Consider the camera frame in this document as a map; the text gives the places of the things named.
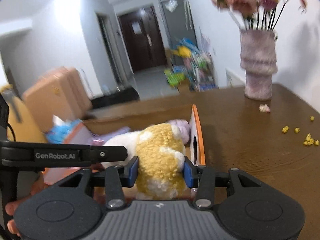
yellow and white stuffed animal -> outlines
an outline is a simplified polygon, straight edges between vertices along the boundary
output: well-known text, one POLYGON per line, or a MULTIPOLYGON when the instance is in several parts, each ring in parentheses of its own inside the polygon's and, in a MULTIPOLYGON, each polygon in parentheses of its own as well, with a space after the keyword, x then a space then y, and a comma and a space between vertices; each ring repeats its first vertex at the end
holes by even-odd
POLYGON ((137 199, 166 200, 182 195, 187 188, 182 177, 186 148, 180 129, 168 123, 153 125, 143 131, 126 133, 109 140, 105 146, 122 145, 128 158, 119 163, 103 163, 105 168, 124 165, 139 157, 137 199))

dark brown tabletop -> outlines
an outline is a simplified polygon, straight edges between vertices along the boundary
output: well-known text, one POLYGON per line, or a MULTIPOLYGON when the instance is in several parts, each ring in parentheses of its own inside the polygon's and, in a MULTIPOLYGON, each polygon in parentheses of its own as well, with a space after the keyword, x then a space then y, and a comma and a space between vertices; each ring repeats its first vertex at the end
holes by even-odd
POLYGON ((240 168, 294 198, 306 213, 299 240, 320 239, 320 146, 303 145, 308 133, 320 140, 320 114, 284 87, 273 85, 270 114, 260 113, 262 103, 246 98, 240 87, 123 104, 95 115, 140 114, 190 103, 198 108, 206 164, 219 171, 240 168), (284 126, 290 127, 286 134, 284 126))

dark brown door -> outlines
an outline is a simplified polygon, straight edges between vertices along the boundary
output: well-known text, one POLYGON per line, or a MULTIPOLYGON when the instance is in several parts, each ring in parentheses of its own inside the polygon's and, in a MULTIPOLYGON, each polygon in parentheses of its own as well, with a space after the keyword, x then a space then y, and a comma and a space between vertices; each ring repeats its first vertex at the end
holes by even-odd
POLYGON ((141 8, 119 19, 133 72, 167 64, 153 7, 141 8))

pink vase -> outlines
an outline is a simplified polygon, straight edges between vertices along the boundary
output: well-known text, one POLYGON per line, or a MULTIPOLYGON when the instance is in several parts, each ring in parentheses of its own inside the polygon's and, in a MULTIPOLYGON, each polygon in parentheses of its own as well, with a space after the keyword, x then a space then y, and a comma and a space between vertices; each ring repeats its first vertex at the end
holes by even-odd
POLYGON ((241 30, 241 68, 245 70, 244 93, 255 100, 272 96, 272 74, 278 71, 275 34, 272 31, 241 30))

gray ribbed plate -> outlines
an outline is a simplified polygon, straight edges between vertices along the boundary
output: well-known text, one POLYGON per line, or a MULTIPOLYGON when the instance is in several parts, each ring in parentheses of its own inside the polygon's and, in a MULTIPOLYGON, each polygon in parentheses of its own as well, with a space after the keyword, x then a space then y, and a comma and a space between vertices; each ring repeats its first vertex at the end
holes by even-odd
POLYGON ((236 240, 208 211, 187 201, 133 201, 125 210, 109 212, 83 240, 236 240))

